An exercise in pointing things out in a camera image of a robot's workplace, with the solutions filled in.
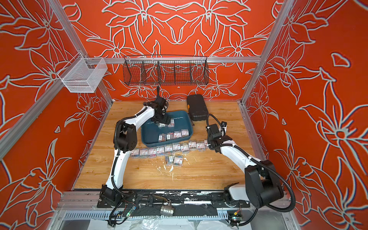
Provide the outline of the blue plastic storage tray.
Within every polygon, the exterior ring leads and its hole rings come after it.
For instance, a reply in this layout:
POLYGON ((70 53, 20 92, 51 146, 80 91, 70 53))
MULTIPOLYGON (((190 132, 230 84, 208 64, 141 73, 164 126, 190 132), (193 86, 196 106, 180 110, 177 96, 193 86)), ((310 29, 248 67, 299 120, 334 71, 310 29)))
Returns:
POLYGON ((192 137, 194 133, 192 122, 186 111, 178 110, 167 112, 167 115, 169 118, 174 119, 174 127, 158 127, 158 125, 156 125, 150 119, 141 126, 141 141, 145 146, 157 147, 159 145, 167 145, 175 142, 186 141, 192 137), (182 129, 188 130, 189 135, 187 137, 159 142, 160 134, 181 131, 182 129))

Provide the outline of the paper clip box tray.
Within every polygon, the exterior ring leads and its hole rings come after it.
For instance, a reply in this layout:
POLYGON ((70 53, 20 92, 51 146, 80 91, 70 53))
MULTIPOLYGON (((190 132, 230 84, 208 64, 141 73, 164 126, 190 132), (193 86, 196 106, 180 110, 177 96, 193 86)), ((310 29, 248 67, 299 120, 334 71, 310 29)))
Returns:
POLYGON ((174 156, 170 155, 170 156, 165 156, 165 164, 166 165, 172 165, 174 161, 174 156))

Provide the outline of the twelfth removed paper clip box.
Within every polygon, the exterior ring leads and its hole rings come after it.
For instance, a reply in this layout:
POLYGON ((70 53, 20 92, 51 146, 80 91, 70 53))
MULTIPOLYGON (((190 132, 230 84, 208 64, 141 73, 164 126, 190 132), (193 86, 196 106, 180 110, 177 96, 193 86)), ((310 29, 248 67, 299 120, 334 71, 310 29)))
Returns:
POLYGON ((139 159, 140 158, 140 149, 139 148, 135 148, 131 151, 130 153, 130 157, 132 159, 139 159))

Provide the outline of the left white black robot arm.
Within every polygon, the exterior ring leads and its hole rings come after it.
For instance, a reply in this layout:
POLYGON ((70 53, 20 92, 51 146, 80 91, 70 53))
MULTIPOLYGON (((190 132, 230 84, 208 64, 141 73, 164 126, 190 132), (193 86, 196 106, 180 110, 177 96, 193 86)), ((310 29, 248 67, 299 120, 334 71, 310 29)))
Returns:
POLYGON ((116 123, 113 144, 114 160, 109 178, 99 195, 99 203, 117 207, 119 202, 129 196, 123 192, 123 178, 128 158, 138 143, 137 131, 148 120, 154 123, 170 124, 166 114, 168 102, 160 96, 160 87, 156 88, 157 96, 153 101, 145 102, 143 108, 132 117, 126 117, 116 123))

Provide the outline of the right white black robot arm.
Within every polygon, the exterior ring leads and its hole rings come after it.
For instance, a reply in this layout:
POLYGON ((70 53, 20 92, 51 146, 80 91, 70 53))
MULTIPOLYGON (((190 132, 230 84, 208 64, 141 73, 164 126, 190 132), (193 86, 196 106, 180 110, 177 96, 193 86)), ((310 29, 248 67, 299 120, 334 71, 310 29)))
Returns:
POLYGON ((230 192, 233 200, 249 201, 255 208, 264 206, 278 211, 291 212, 296 206, 296 197, 291 185, 276 171, 274 164, 262 161, 243 150, 232 138, 226 135, 226 122, 212 114, 206 118, 206 131, 209 149, 220 153, 233 161, 244 173, 244 191, 240 196, 230 192), (284 197, 284 186, 290 196, 290 204, 285 208, 273 206, 272 203, 284 197))

